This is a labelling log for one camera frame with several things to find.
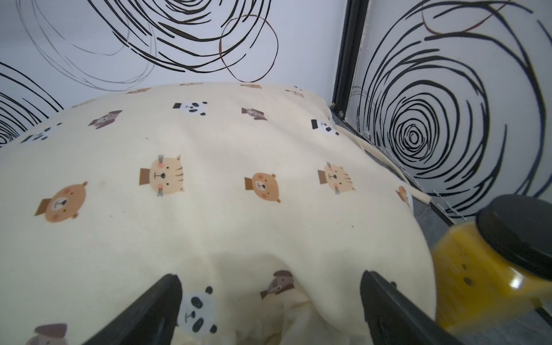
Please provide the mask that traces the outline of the cream animal-print pillow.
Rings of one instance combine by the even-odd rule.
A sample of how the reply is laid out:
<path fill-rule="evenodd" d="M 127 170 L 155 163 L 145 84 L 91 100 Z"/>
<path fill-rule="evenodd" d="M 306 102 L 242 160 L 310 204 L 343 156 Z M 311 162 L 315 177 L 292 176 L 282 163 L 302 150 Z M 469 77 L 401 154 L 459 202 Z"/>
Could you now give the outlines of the cream animal-print pillow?
<path fill-rule="evenodd" d="M 177 344 L 368 344 L 362 275 L 428 316 L 419 192 L 315 93 L 111 93 L 1 149 L 1 343 L 82 344 L 167 274 Z"/>

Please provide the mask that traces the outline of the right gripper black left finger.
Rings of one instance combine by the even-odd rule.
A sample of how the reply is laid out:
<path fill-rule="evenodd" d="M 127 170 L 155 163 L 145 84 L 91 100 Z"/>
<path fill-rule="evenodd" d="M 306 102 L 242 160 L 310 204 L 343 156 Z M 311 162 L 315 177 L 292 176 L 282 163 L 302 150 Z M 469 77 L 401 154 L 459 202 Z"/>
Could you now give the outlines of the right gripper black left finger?
<path fill-rule="evenodd" d="M 182 297 L 178 276 L 167 274 L 85 345 L 170 344 Z"/>

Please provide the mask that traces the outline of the yellow jar with black lid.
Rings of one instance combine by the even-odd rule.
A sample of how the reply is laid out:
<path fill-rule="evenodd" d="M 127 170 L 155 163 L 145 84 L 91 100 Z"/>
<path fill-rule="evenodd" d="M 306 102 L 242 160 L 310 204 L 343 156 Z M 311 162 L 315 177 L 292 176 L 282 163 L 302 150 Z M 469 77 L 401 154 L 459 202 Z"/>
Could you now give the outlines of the yellow jar with black lid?
<path fill-rule="evenodd" d="M 484 331 L 551 301 L 551 204 L 501 195 L 456 224 L 432 250 L 436 322 L 460 335 Z"/>

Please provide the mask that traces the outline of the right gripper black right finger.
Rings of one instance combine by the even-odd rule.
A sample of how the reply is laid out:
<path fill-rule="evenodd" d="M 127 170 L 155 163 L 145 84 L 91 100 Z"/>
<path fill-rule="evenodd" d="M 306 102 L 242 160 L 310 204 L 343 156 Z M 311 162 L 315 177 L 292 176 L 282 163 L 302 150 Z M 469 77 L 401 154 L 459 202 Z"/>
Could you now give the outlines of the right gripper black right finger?
<path fill-rule="evenodd" d="M 360 296 L 374 344 L 461 344 L 375 271 L 363 273 Z"/>

